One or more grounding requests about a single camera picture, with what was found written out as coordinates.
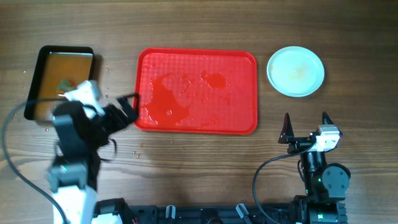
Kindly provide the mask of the orange green scrub sponge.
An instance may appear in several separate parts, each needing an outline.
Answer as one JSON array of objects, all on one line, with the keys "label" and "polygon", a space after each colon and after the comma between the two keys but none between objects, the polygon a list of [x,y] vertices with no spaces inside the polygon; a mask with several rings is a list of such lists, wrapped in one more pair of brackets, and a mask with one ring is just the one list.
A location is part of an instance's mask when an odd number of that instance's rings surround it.
[{"label": "orange green scrub sponge", "polygon": [[76,90],[76,85],[71,80],[61,80],[60,84],[56,87],[58,94],[64,94],[73,90]]}]

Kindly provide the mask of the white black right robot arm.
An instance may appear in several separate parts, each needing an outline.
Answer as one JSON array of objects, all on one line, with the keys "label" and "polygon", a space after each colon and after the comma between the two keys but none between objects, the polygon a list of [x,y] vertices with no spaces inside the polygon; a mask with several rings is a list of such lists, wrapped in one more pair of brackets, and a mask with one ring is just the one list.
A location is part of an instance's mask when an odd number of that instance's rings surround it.
[{"label": "white black right robot arm", "polygon": [[289,205],[290,223],[336,223],[348,222],[345,204],[351,172],[339,163],[327,163],[326,153],[334,150],[343,133],[326,112],[322,124],[308,137],[295,137],[290,116],[285,114],[278,140],[288,144],[290,156],[300,156],[301,174],[306,194],[296,195]]}]

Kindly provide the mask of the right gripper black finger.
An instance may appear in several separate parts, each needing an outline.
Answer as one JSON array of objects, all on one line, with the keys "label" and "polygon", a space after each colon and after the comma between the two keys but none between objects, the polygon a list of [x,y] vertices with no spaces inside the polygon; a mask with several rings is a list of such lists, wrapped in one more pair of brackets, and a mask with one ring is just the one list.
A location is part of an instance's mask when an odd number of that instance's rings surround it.
[{"label": "right gripper black finger", "polygon": [[334,124],[326,111],[322,113],[322,136],[343,136],[340,129]]},{"label": "right gripper black finger", "polygon": [[290,144],[294,142],[294,131],[290,121],[290,116],[288,113],[284,116],[284,124],[282,131],[280,133],[278,143],[279,144]]}]

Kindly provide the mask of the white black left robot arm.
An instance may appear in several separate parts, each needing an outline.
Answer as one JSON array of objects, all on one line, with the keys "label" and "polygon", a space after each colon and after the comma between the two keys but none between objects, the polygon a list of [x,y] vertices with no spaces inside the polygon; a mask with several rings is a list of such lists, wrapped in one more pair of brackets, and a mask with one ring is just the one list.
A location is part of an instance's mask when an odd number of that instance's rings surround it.
[{"label": "white black left robot arm", "polygon": [[62,152],[48,171],[51,191],[62,199],[71,199],[66,192],[73,189],[83,194],[77,213],[72,213],[69,203],[60,203],[69,223],[90,223],[93,218],[97,176],[102,158],[98,149],[110,142],[109,136],[131,123],[139,116],[139,95],[117,98],[117,108],[109,104],[103,108],[104,115],[93,105],[80,101],[69,101],[56,107],[54,126]]}]

